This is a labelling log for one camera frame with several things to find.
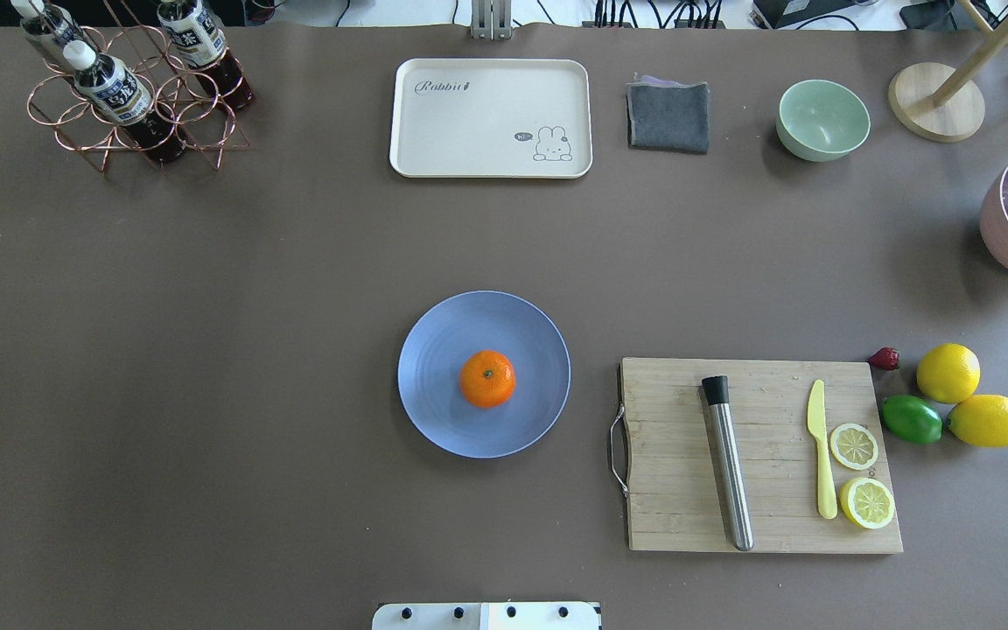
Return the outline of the lower whole lemon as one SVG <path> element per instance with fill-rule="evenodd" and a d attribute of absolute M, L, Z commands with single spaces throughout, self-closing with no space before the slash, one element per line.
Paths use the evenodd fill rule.
<path fill-rule="evenodd" d="M 949 412 L 948 429 L 976 447 L 1008 447 L 1008 397 L 972 395 Z"/>

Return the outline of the orange fruit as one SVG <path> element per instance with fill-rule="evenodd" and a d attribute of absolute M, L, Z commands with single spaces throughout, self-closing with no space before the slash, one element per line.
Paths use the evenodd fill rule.
<path fill-rule="evenodd" d="M 461 367 L 458 386 L 472 406 L 481 410 L 500 406 L 515 394 L 515 366 L 503 353 L 488 348 L 478 351 Z"/>

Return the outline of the whole lemon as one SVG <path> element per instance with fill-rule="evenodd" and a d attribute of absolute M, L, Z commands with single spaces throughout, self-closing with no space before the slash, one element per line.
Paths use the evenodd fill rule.
<path fill-rule="evenodd" d="M 943 404 L 964 402 L 974 395 L 981 380 L 981 364 L 966 346 L 944 343 L 931 348 L 916 370 L 919 391 Z"/>
<path fill-rule="evenodd" d="M 948 429 L 976 447 L 1008 447 L 1008 397 L 972 395 L 949 412 Z"/>

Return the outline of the blue round plate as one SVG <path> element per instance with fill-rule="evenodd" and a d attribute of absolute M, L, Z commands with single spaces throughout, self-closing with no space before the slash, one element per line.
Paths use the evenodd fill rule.
<path fill-rule="evenodd" d="M 477 351 L 507 356 L 516 372 L 511 398 L 480 408 L 459 389 Z M 555 425 L 571 391 L 564 336 L 535 304 L 508 292 L 474 290 L 420 316 L 397 362 L 397 389 L 416 429 L 437 447 L 473 459 L 523 451 Z"/>

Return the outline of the tea bottle back right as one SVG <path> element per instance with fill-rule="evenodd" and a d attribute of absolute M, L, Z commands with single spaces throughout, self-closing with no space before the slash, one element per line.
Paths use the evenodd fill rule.
<path fill-rule="evenodd" d="M 209 96 L 219 97 L 217 108 L 239 112 L 255 100 L 239 60 L 204 1 L 160 1 L 157 20 Z"/>

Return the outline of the tea bottle front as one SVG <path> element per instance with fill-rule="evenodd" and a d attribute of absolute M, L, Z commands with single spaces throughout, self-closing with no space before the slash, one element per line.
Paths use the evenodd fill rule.
<path fill-rule="evenodd" d="M 62 56 L 73 69 L 76 92 L 123 129 L 148 159 L 167 164 L 185 154 L 185 132 L 160 115 L 155 96 L 122 60 L 83 40 L 69 41 Z"/>

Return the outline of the tea bottle back left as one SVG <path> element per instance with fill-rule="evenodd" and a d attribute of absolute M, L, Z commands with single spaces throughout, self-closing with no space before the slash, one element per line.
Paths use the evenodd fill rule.
<path fill-rule="evenodd" d="M 19 0 L 10 4 L 20 17 L 19 27 L 23 29 L 25 39 L 45 61 L 72 69 L 64 57 L 64 49 L 69 43 L 84 41 L 87 46 L 95 48 L 71 13 L 59 5 Z"/>

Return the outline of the yellow plastic knife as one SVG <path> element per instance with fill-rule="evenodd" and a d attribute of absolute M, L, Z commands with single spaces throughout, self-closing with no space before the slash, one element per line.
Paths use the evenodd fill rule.
<path fill-rule="evenodd" d="M 835 479 L 830 466 L 830 450 L 825 410 L 825 383 L 815 379 L 809 388 L 807 403 L 808 434 L 815 440 L 815 499 L 818 515 L 832 520 L 837 517 Z"/>

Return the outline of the green bowl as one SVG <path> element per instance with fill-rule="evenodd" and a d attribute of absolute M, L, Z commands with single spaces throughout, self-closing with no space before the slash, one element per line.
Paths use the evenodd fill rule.
<path fill-rule="evenodd" d="M 851 89 L 831 80 L 802 80 L 781 95 L 775 128 L 791 154 L 823 163 L 855 151 L 871 134 L 872 123 Z"/>

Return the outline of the upper whole lemon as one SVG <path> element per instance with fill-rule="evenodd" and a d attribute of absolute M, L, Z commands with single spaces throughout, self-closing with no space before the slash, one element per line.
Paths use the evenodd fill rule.
<path fill-rule="evenodd" d="M 981 380 L 981 364 L 966 346 L 944 343 L 931 348 L 916 370 L 919 391 L 943 404 L 964 402 L 974 395 Z"/>

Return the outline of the wooden cup tree stand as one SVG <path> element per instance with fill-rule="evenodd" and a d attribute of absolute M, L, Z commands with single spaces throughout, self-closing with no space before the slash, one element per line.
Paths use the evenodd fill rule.
<path fill-rule="evenodd" d="M 968 139 L 984 123 L 983 92 L 977 73 L 1008 46 L 1008 13 L 997 27 L 984 17 L 972 20 L 983 40 L 958 67 L 922 61 L 900 69 L 887 89 L 887 100 L 900 123 L 917 136 L 939 143 Z"/>

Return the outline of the wooden cutting board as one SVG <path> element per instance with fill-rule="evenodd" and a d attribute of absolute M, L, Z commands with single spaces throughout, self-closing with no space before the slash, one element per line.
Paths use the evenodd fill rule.
<path fill-rule="evenodd" d="M 828 430 L 884 436 L 871 367 L 863 362 L 625 358 L 619 366 L 631 550 L 732 553 L 723 475 L 703 379 L 728 379 L 733 429 L 755 553 L 897 554 L 899 523 L 878 529 L 820 516 L 816 443 L 807 427 L 813 383 Z"/>

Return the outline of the red strawberry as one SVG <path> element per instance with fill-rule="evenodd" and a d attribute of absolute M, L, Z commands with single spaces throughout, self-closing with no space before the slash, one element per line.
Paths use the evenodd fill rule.
<path fill-rule="evenodd" d="M 880 368 L 884 371 L 893 371 L 900 368 L 900 352 L 892 346 L 881 347 L 867 359 L 873 368 Z"/>

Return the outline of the upper lemon slice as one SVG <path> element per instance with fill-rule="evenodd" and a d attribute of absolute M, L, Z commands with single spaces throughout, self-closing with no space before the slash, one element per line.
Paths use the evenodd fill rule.
<path fill-rule="evenodd" d="M 828 438 L 829 455 L 840 466 L 853 471 L 867 471 L 879 459 L 879 442 L 859 423 L 843 423 Z"/>

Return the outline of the lemon slice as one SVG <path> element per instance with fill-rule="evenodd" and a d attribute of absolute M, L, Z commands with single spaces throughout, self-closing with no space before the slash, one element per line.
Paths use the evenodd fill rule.
<path fill-rule="evenodd" d="M 860 528 L 884 528 L 896 515 L 893 492 L 883 482 L 868 476 L 849 479 L 841 486 L 837 498 L 845 518 Z"/>
<path fill-rule="evenodd" d="M 879 442 L 859 423 L 843 423 L 828 438 L 829 455 L 840 466 L 853 471 L 867 471 L 879 459 Z"/>

